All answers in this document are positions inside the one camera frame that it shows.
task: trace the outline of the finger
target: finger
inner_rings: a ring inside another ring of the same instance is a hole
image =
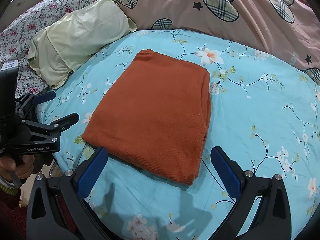
[[[31,165],[30,169],[25,174],[18,176],[18,178],[19,179],[27,179],[32,174],[32,171],[33,171],[33,165]]]
[[[35,161],[35,157],[33,156],[33,155],[23,155],[22,156],[22,161],[24,162],[24,163],[34,163],[34,161]]]
[[[30,169],[31,166],[33,166],[32,162],[19,165],[15,170],[16,175],[19,177],[22,174],[25,174]]]
[[[15,171],[17,165],[12,158],[8,156],[2,156],[0,158],[0,168],[5,169],[7,171]]]

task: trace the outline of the metal screw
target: metal screw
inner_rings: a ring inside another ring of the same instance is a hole
[[[276,174],[275,178],[276,178],[276,180],[281,180],[282,179],[281,175],[279,175],[279,174]]]
[[[71,177],[73,174],[73,170],[67,170],[64,175],[66,175],[67,177]]]
[[[41,179],[43,179],[43,175],[42,175],[42,174],[38,174],[38,175],[36,176],[36,180],[41,180]]]
[[[252,171],[245,171],[244,174],[249,178],[253,177],[253,172]]]

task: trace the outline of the orange sweater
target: orange sweater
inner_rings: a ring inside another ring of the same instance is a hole
[[[191,185],[208,131],[210,74],[150,49],[105,94],[83,139],[156,175]]]

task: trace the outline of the floral bedding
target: floral bedding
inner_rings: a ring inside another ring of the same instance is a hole
[[[24,93],[37,94],[48,86],[28,65],[26,57],[31,38],[66,13],[95,1],[97,0],[44,0],[20,15],[0,34],[0,66],[6,61],[18,60],[16,97]]]
[[[294,239],[320,200],[320,87],[282,60],[235,42],[185,30],[149,30],[106,46],[69,77],[55,100],[37,109],[42,123],[80,115],[61,135],[55,157],[62,170],[74,170],[93,153],[81,135],[102,97],[142,49],[210,73],[212,115],[199,176],[188,187],[109,155],[86,199],[98,217],[123,239],[208,239],[235,203],[210,161],[211,149],[221,146],[243,170],[282,175]],[[259,201],[240,233],[249,228]]]

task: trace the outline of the blue gripper pad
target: blue gripper pad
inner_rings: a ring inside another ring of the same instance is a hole
[[[238,176],[232,169],[232,161],[221,149],[217,146],[211,150],[211,162],[217,171],[223,185],[225,186],[230,197],[238,200],[241,196],[241,182]]]
[[[81,173],[77,180],[77,195],[80,199],[89,196],[107,161],[107,150],[104,147],[99,147],[89,160],[83,161],[77,168],[76,174],[77,172]]]

